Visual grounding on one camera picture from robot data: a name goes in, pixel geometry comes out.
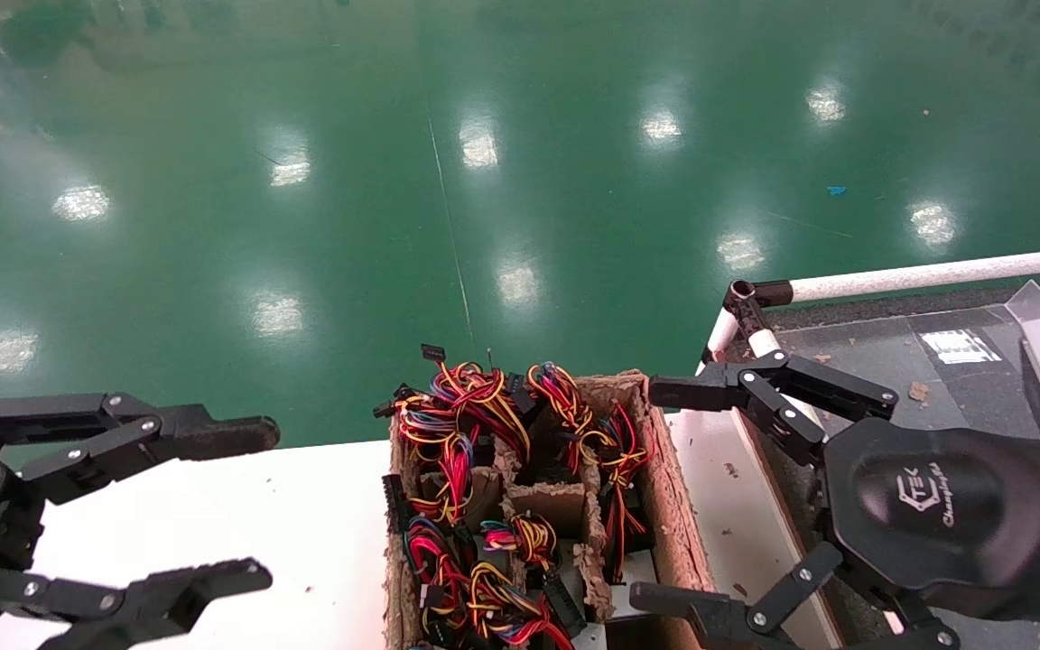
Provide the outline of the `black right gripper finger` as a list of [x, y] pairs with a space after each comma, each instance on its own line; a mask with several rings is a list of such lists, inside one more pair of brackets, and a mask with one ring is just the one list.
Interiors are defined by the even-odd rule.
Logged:
[[825, 432], [795, 407], [808, 404], [858, 423], [891, 419], [898, 394], [869, 380], [842, 373], [816, 359], [772, 350], [751, 362], [710, 363], [697, 376], [651, 376], [649, 402], [701, 412], [740, 410], [798, 465], [821, 461]]

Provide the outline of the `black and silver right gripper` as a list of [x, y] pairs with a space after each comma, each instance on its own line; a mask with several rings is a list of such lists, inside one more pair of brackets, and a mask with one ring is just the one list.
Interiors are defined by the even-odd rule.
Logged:
[[[929, 314], [912, 328], [951, 425], [863, 420], [835, 432], [825, 484], [837, 542], [885, 589], [986, 620], [1040, 622], [1040, 318], [1002, 309]], [[754, 605], [722, 593], [636, 581], [630, 605], [688, 622], [701, 649], [798, 649], [783, 625], [846, 552], [820, 543]], [[896, 635], [850, 649], [959, 649], [913, 596], [891, 598]]]

